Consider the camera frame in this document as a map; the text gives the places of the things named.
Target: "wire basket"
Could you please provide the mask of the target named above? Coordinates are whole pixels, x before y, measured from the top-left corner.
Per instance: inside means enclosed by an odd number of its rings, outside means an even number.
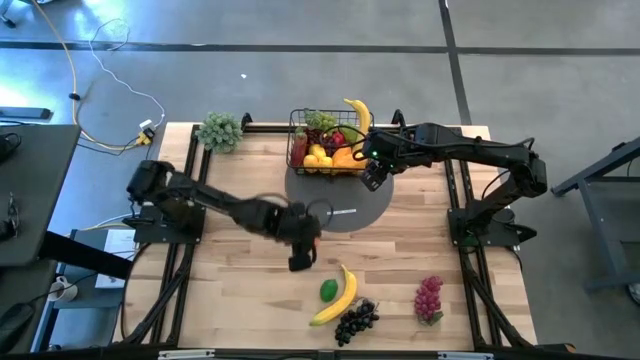
[[[294,165],[291,162],[291,156],[294,150],[296,128],[306,127],[307,122],[305,120],[305,113],[311,111],[319,111],[333,116],[336,119],[336,125],[351,124],[356,128],[360,128],[360,120],[355,111],[345,110],[321,110],[321,109],[295,109],[289,115],[289,134],[287,136],[287,154],[286,162],[287,166],[293,169],[298,175],[357,175],[362,172],[362,168],[347,168],[347,167],[305,167],[304,165]],[[374,126],[374,117],[371,112],[371,124]],[[307,142],[304,154],[309,153],[309,146],[311,144]]]

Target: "gray round platform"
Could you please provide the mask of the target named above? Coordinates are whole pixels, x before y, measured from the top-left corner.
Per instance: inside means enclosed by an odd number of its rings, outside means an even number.
[[[378,190],[371,192],[358,176],[307,176],[287,169],[285,191],[290,200],[307,205],[313,200],[328,200],[335,212],[323,230],[350,232],[371,225],[384,213],[393,196],[393,176],[388,176]],[[323,202],[309,209],[309,213],[318,216],[321,224],[328,220],[329,211],[329,206]]]

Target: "grapes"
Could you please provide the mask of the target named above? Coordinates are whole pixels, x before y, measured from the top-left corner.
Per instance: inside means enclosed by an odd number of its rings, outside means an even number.
[[[443,284],[439,276],[431,276],[420,282],[420,287],[416,290],[414,310],[421,323],[433,325],[442,317],[442,311],[439,310],[442,307],[440,289]]]
[[[338,346],[343,347],[345,344],[349,344],[351,338],[358,332],[373,328],[373,323],[380,319],[380,316],[375,312],[376,305],[369,299],[363,299],[355,310],[349,310],[342,314],[335,335]]]

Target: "red grapes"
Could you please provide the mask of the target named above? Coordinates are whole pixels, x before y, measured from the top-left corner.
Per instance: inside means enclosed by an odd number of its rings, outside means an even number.
[[[442,317],[442,311],[439,311],[442,306],[440,303],[442,284],[444,282],[439,276],[431,276],[422,280],[420,287],[416,290],[414,307],[418,321],[421,323],[433,325]]]

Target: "table leg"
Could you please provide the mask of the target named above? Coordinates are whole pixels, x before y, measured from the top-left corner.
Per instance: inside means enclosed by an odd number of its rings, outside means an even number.
[[[40,257],[97,271],[100,274],[126,279],[131,261],[81,244],[47,231],[40,248]]]

